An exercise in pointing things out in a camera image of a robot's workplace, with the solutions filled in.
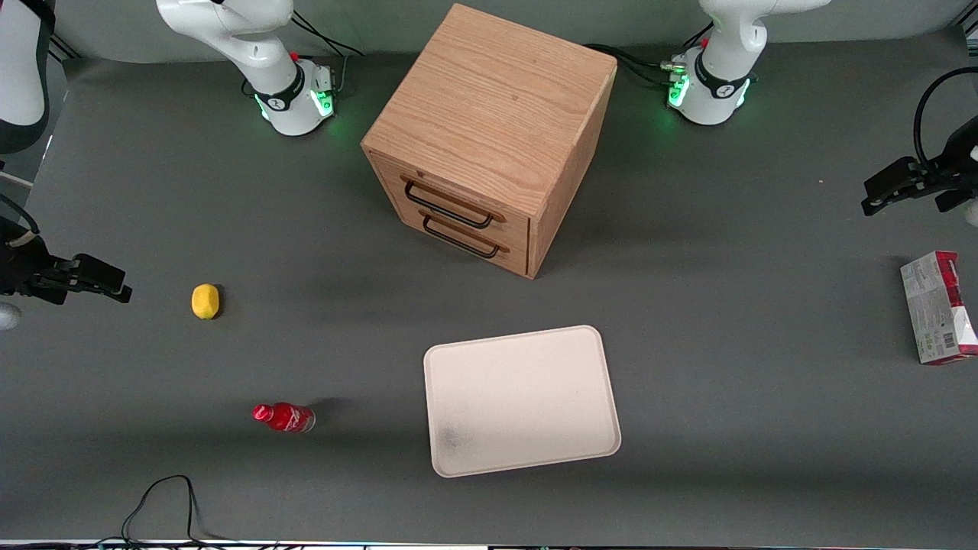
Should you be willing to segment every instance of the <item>cabinet top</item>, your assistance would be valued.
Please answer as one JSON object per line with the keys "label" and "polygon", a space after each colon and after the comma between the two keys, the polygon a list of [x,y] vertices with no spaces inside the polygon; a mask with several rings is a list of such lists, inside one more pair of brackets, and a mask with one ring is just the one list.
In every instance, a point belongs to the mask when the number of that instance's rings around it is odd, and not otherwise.
{"label": "cabinet top", "polygon": [[615,68],[610,56],[456,4],[363,145],[534,215]]}

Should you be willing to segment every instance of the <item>box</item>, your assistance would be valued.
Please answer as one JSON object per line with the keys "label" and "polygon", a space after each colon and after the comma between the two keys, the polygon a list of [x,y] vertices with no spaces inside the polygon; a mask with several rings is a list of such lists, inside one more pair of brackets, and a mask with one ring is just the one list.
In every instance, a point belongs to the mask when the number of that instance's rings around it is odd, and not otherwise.
{"label": "box", "polygon": [[405,224],[532,279],[594,156],[616,67],[456,4],[361,146]]}
{"label": "box", "polygon": [[956,252],[936,251],[903,266],[920,362],[945,365],[978,355],[978,338],[961,301]]}

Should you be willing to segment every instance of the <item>wooden cabinet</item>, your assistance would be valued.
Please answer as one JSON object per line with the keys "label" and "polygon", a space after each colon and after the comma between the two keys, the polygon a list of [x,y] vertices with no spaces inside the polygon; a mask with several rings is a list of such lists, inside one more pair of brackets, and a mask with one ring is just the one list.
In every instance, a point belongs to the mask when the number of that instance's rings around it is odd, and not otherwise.
{"label": "wooden cabinet", "polygon": [[594,156],[615,69],[456,4],[361,146],[404,223],[532,279]]}

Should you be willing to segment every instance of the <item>bottle cap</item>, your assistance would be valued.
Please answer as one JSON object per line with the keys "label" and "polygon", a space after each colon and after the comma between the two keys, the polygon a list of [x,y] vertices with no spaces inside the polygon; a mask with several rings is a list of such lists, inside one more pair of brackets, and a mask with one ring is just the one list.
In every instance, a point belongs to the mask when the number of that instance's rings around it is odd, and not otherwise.
{"label": "bottle cap", "polygon": [[269,405],[258,405],[251,411],[251,416],[258,422],[267,422],[272,418],[272,407]]}

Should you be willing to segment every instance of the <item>green led light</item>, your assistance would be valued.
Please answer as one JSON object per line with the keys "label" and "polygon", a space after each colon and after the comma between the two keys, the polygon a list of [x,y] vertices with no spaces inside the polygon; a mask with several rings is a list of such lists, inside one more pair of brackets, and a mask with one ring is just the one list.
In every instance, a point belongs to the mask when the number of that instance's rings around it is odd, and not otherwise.
{"label": "green led light", "polygon": [[333,94],[330,92],[317,92],[316,90],[309,90],[309,97],[316,104],[316,109],[319,110],[319,114],[326,118],[333,114]]}
{"label": "green led light", "polygon": [[736,100],[736,105],[738,107],[740,107],[741,105],[743,105],[743,98],[746,97],[746,95],[747,95],[747,88],[749,88],[749,87],[750,87],[750,78],[747,78],[747,81],[743,83],[743,91],[740,92],[740,99]]}
{"label": "green led light", "polygon": [[254,101],[255,101],[255,103],[258,104],[258,109],[261,110],[261,117],[264,118],[264,119],[266,119],[266,120],[268,120],[268,113],[265,113],[265,106],[262,105],[261,100],[258,99],[258,95],[257,94],[255,94],[255,96],[254,96]]}
{"label": "green led light", "polygon": [[682,105],[683,99],[686,97],[687,90],[689,90],[689,77],[683,75],[682,78],[673,84],[673,89],[669,92],[669,103],[672,104],[673,107]]}

